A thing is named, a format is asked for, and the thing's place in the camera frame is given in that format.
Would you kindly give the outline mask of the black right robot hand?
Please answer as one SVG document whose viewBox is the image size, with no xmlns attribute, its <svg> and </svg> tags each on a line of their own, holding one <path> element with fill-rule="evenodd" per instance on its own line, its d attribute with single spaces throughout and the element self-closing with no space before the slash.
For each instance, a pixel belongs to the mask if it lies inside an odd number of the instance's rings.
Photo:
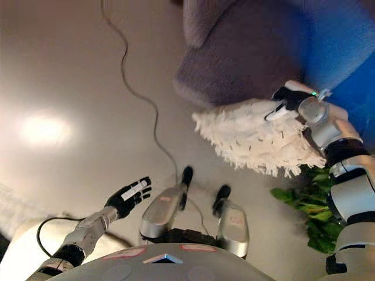
<svg viewBox="0 0 375 281">
<path fill-rule="evenodd" d="M 285 114 L 298 109 L 299 105 L 309 97 L 316 97 L 318 92 L 298 81 L 288 80 L 284 86 L 276 91 L 272 100 L 278 104 L 273 111 L 264 117 L 266 121 L 273 121 Z"/>
</svg>

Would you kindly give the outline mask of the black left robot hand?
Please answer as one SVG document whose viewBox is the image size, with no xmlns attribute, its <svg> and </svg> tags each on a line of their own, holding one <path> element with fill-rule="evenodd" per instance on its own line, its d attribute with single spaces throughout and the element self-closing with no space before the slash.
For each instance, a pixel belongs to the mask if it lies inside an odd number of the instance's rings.
<svg viewBox="0 0 375 281">
<path fill-rule="evenodd" d="M 114 207 L 117 210 L 118 220 L 125 218 L 139 203 L 150 198 L 151 190 L 151 179 L 141 178 L 114 193 L 105 206 Z"/>
</svg>

